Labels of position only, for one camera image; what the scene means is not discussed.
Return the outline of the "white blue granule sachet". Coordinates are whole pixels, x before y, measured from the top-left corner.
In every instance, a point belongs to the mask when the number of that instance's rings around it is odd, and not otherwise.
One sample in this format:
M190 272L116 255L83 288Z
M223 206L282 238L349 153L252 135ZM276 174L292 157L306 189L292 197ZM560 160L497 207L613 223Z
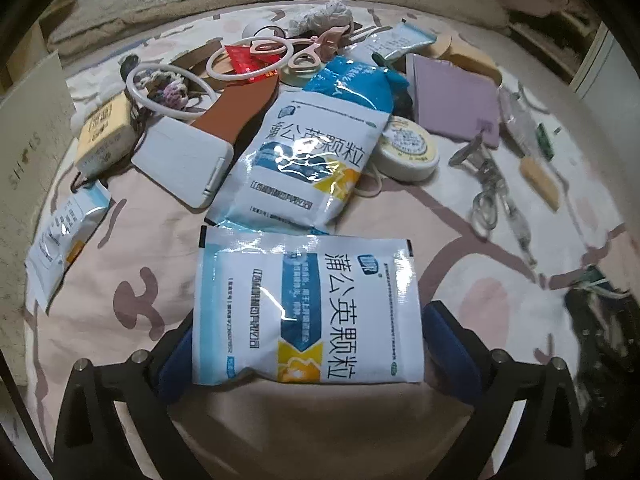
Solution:
M247 373L294 384L422 382L408 240L202 226L192 379Z

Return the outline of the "metal eyelash curler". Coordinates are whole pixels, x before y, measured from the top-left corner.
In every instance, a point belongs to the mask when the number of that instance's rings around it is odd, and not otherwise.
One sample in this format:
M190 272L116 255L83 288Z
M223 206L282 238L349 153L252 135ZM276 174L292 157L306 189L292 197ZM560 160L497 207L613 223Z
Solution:
M479 133L470 143L457 150L450 157L448 165L464 169L480 182L480 192L473 198L470 217L475 234L482 240L488 240L497 227L499 208L502 208L527 264L534 268L537 260L530 251L532 232L529 224L512 200L506 178L486 148L483 135Z

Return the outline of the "white medicine sachet far left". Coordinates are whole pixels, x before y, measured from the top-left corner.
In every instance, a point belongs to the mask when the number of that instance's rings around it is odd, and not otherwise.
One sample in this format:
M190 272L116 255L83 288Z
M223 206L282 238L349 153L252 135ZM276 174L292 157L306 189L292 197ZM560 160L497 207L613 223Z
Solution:
M100 181L78 188L58 206L36 236L26 256L28 284L45 311L68 268L98 228L111 203L111 192Z

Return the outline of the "round cream tin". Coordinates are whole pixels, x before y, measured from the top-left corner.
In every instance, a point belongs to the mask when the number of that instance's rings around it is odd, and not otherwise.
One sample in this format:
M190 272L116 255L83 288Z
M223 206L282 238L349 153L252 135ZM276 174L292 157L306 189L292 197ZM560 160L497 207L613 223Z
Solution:
M414 183L434 174L439 154L431 133L407 118L392 115L370 162L386 177Z

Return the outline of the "white rectangular case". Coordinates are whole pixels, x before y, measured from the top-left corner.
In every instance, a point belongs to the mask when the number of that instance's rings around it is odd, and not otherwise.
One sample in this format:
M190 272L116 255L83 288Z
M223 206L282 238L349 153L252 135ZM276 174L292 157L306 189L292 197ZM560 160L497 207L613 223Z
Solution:
M186 206L204 209L213 201L233 154L230 143L163 117L146 128L131 162Z

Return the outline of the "blue top granule sachet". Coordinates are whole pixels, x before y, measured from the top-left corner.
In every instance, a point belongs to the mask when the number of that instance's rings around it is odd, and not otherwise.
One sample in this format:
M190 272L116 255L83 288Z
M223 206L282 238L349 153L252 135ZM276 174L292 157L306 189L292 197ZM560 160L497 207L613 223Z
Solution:
M337 56L267 110L205 220L232 229L330 234L408 82Z

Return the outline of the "yellow soap box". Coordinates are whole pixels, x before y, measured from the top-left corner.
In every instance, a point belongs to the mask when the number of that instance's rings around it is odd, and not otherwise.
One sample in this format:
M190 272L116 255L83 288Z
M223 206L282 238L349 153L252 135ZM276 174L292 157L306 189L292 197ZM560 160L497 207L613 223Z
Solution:
M137 138L131 102L120 92L96 110L80 130L75 166L84 178L95 178L125 157Z

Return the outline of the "purple cloth pouch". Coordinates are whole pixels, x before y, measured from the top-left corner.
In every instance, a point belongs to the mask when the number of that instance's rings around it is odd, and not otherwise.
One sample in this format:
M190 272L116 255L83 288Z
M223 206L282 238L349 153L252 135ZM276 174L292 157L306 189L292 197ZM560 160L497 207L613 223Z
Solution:
M470 142L481 133L488 148L498 148L498 86L491 79L414 53L406 61L421 127L457 142Z

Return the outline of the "cartoon print blanket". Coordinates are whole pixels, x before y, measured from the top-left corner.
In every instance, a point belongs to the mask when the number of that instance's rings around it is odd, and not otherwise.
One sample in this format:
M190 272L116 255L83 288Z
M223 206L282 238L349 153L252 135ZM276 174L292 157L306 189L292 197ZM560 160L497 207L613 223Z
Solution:
M515 86L369 50L298 89L259 9L141 50L239 49L127 167L70 165L26 261L29 402L57 479L623 479L639 474L639 249L567 125L547 204L500 141Z

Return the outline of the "brown leather piece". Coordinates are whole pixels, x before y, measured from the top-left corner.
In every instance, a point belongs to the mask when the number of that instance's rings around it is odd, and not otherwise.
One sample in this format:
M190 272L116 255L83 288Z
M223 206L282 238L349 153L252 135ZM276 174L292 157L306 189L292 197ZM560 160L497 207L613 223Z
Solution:
M278 76L227 87L209 110L192 122L192 126L232 146L246 145L257 133L279 87Z

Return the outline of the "white storage box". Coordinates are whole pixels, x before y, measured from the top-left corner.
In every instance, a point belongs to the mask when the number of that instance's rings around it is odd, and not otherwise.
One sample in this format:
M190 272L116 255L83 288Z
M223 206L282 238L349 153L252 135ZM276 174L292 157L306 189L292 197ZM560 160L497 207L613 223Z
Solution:
M50 54L1 99L1 351L27 382L24 261L70 142L74 114L60 59Z

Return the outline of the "red sachet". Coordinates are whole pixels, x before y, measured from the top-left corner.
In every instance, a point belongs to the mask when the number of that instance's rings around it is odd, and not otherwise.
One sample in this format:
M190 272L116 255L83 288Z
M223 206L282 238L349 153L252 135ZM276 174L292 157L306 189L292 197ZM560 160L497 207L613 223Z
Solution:
M224 50L226 50L235 75L259 72L281 59L277 54L251 54L249 46L225 46Z

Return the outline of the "small tube sachet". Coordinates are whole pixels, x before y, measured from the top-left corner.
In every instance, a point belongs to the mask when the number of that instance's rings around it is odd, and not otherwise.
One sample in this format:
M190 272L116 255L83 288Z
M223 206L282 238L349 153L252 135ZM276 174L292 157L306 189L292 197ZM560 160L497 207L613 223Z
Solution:
M344 47L343 55L352 61L375 65L374 56L378 54L385 62L393 63L407 53L431 46L436 40L434 32L402 21L393 27L375 27L362 39Z

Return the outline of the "pink scissors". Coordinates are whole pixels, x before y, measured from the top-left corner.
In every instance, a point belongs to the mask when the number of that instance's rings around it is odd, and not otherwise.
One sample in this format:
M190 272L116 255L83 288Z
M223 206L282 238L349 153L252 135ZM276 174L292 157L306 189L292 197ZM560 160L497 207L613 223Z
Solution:
M223 46L214 52L205 65L206 74L222 82L249 81L261 76L274 75L284 68L298 75L318 72L322 66L331 61L337 54L342 37L349 31L349 26L333 26L319 36L308 38L284 38L279 36L251 36ZM231 58L228 50L231 47L248 47L249 58L261 60L265 56L277 59L268 65L234 74L219 73L214 70L218 58L225 54Z

